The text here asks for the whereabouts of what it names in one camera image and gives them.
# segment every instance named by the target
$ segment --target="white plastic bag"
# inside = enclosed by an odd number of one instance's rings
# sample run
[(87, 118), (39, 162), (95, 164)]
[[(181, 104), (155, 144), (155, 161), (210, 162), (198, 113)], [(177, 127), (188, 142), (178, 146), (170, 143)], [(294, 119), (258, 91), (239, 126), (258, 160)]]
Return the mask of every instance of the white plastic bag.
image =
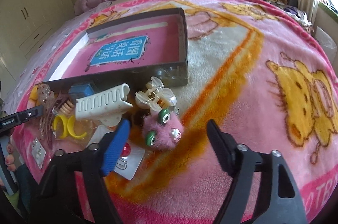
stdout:
[(322, 47), (322, 49), (327, 55), (327, 58), (330, 60), (332, 64), (337, 54), (337, 45), (335, 41), (333, 41), (333, 39), (320, 27), (317, 27), (315, 39), (318, 42), (318, 44)]

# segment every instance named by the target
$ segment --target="cabinet handle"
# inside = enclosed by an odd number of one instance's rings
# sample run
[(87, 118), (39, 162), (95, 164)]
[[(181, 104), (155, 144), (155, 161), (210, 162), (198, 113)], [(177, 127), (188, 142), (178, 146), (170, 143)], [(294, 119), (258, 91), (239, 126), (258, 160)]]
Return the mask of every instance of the cabinet handle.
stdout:
[(28, 12), (27, 12), (27, 9), (24, 7), (24, 10), (26, 11), (26, 14), (27, 14), (27, 18), (29, 17), (29, 15), (28, 15)]
[(26, 20), (26, 16), (25, 16), (25, 14), (23, 13), (23, 10), (21, 10), (21, 12), (22, 12), (23, 17), (24, 17), (25, 20)]

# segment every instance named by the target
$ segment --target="box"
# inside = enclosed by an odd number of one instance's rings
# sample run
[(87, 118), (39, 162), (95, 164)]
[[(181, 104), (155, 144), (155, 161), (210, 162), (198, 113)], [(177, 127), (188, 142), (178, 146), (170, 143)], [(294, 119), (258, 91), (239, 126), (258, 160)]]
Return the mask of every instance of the box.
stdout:
[(140, 13), (80, 34), (51, 67), (44, 83), (54, 92), (94, 83), (103, 91), (126, 83), (139, 90), (158, 77), (165, 87), (188, 83), (188, 39), (181, 8)]

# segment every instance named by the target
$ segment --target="wardrobe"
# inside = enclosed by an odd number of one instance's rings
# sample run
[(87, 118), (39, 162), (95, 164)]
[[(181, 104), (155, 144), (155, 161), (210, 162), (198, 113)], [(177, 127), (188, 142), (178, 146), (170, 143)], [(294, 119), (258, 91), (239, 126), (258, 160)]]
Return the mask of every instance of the wardrobe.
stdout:
[(2, 99), (39, 47), (74, 16), (71, 0), (0, 0)]

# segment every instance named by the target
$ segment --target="pink furry keychain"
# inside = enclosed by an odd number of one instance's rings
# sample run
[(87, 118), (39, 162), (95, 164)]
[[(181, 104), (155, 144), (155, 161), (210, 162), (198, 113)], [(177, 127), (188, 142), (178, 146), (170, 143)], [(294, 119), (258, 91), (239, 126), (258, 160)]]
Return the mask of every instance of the pink furry keychain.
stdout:
[(149, 147), (165, 150), (175, 148), (181, 139), (184, 127), (175, 113), (161, 110), (144, 118), (143, 137)]

